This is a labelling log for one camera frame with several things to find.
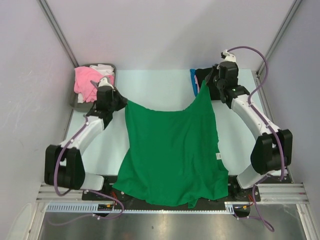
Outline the green t-shirt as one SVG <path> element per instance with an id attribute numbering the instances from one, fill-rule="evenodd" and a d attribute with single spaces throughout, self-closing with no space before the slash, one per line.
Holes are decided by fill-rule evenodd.
<path id="1" fill-rule="evenodd" d="M 200 198 L 228 195 L 229 172 L 218 158 L 219 137 L 208 86 L 178 111 L 157 111 L 129 101 L 129 148 L 114 189 L 148 204 L 194 208 Z"/>

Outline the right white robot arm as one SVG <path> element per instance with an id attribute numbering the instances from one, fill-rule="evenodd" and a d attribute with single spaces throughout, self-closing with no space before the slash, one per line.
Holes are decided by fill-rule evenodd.
<path id="1" fill-rule="evenodd" d="M 279 181 L 285 178 L 286 167 L 292 160 L 293 134 L 274 124 L 253 102 L 253 95 L 261 85 L 249 92 L 238 83 L 239 67 L 232 51 L 226 49 L 221 52 L 221 62 L 212 66 L 204 82 L 214 85 L 214 99 L 236 113 L 255 139 L 250 165 L 237 175 L 237 184 L 230 188 L 231 196 L 242 201 L 249 194 L 248 188 L 271 178 L 274 172 L 280 172 Z"/>

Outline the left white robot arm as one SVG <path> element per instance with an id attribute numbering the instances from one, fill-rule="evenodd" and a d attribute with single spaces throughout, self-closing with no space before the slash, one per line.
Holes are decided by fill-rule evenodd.
<path id="1" fill-rule="evenodd" d="M 102 133 L 113 119 L 113 113 L 127 105 L 108 76 L 91 84 L 97 90 L 96 101 L 84 115 L 84 124 L 69 139 L 58 145 L 49 145 L 45 150 L 44 182 L 55 188 L 93 190 L 100 200 L 110 196 L 111 188 L 104 184 L 101 175 L 85 171 L 82 155 L 91 142 Z"/>

